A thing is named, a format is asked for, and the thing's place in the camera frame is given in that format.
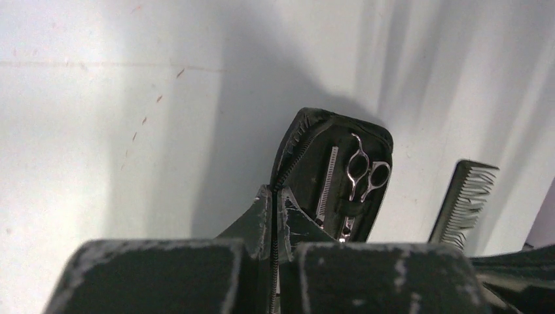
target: silver scissors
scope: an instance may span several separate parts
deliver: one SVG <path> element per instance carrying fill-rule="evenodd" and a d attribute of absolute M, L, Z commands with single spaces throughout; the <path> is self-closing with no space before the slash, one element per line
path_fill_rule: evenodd
<path fill-rule="evenodd" d="M 345 171 L 347 173 L 347 177 L 349 178 L 352 184 L 351 194 L 349 194 L 349 201 L 353 201 L 355 199 L 355 195 L 357 193 L 357 187 L 359 183 L 364 177 L 366 177 L 366 175 L 368 175 L 367 188 L 362 193 L 359 199 L 361 203 L 364 203 L 364 201 L 366 200 L 370 192 L 372 192 L 377 188 L 383 187 L 387 183 L 387 180 L 389 180 L 389 175 L 391 174 L 391 166 L 387 162 L 370 162 L 370 158 L 363 151 L 363 142 L 361 138 L 354 133 L 351 133 L 351 135 L 357 139 L 357 141 L 359 142 L 359 147 L 357 151 L 353 154 L 353 156 L 351 156 L 351 158 L 349 159 L 349 163 L 347 164 L 347 169 Z M 363 159 L 364 168 L 360 172 L 360 174 L 354 175 L 351 172 L 351 167 L 353 165 L 354 160 L 357 158 Z M 374 175 L 375 173 L 377 173 L 378 169 L 380 169 L 380 171 L 381 169 L 384 169 L 387 172 L 382 172 L 382 174 L 384 175 Z M 354 217 L 345 218 L 344 227 L 339 239 L 340 242 L 345 242 L 350 237 L 354 224 L 355 224 Z"/>

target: red stain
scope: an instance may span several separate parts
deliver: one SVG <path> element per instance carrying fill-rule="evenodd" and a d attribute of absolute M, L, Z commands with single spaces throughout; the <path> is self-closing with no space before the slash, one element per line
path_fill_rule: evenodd
<path fill-rule="evenodd" d="M 135 11 L 141 10 L 143 7 L 138 5 L 133 10 L 131 10 L 131 14 L 135 13 Z"/>

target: comb teeth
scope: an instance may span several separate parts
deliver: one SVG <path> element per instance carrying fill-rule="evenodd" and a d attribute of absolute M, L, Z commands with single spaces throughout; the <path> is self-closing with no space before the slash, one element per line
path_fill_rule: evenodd
<path fill-rule="evenodd" d="M 470 231 L 492 192 L 499 168 L 462 160 L 457 164 L 439 217 L 430 237 L 432 243 L 447 243 L 464 250 Z"/>

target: scissor handle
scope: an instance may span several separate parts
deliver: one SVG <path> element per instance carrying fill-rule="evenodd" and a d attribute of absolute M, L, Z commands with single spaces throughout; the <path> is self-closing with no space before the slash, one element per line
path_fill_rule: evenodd
<path fill-rule="evenodd" d="M 366 153 L 363 151 L 363 142 L 362 142 L 361 138 L 358 135 L 354 134 L 354 133 L 351 133 L 351 135 L 357 138 L 357 141 L 359 142 L 359 148 L 353 154 L 353 156 L 351 156 L 351 158 L 349 159 L 349 163 L 347 164 L 347 170 L 345 171 L 347 173 L 347 177 L 349 178 L 349 180 L 353 184 L 351 194 L 349 195 L 349 201 L 353 201 L 353 199 L 355 198 L 357 185 L 359 184 L 360 180 L 368 173 L 368 169 L 369 169 L 369 165 L 370 165 L 370 158 L 368 158 L 368 155 L 366 155 Z M 360 174 L 360 176 L 354 177 L 351 174 L 351 171 L 349 170 L 349 167 L 350 167 L 351 163 L 353 162 L 353 160 L 358 156 L 363 157 L 365 159 L 365 161 L 366 161 L 366 170 L 362 174 Z"/>
<path fill-rule="evenodd" d="M 385 167 L 387 169 L 387 175 L 381 181 L 374 183 L 372 182 L 372 176 L 374 175 L 374 172 L 379 167 Z M 384 186 L 387 183 L 387 180 L 389 180 L 390 174 L 391 174 L 391 166 L 387 162 L 372 162 L 372 169 L 368 174 L 368 188 L 366 189 L 366 192 L 364 192 L 364 194 L 361 196 L 361 203 L 363 203 L 366 200 L 366 197 L 368 196 L 368 194 L 370 194 L 372 190 L 375 190 L 377 188 L 381 188 L 382 186 Z"/>

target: black zippered case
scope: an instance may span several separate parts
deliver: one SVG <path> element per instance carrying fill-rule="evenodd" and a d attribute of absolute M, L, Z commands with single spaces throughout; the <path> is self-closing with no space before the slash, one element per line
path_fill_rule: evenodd
<path fill-rule="evenodd" d="M 363 150 L 371 162 L 387 162 L 393 169 L 393 138 L 385 128 L 323 109 L 303 108 L 281 141 L 274 160 L 270 187 L 275 191 L 288 186 L 302 210 L 315 220 L 331 149 L 333 146 L 338 147 L 323 229 L 338 239 L 345 217 L 355 217 L 349 241 L 365 242 L 388 183 L 373 190 L 363 203 L 349 201 L 352 185 L 346 167 L 358 148 L 358 142 L 351 133 L 361 138 Z M 359 194 L 365 186 L 362 183 L 357 189 Z"/>

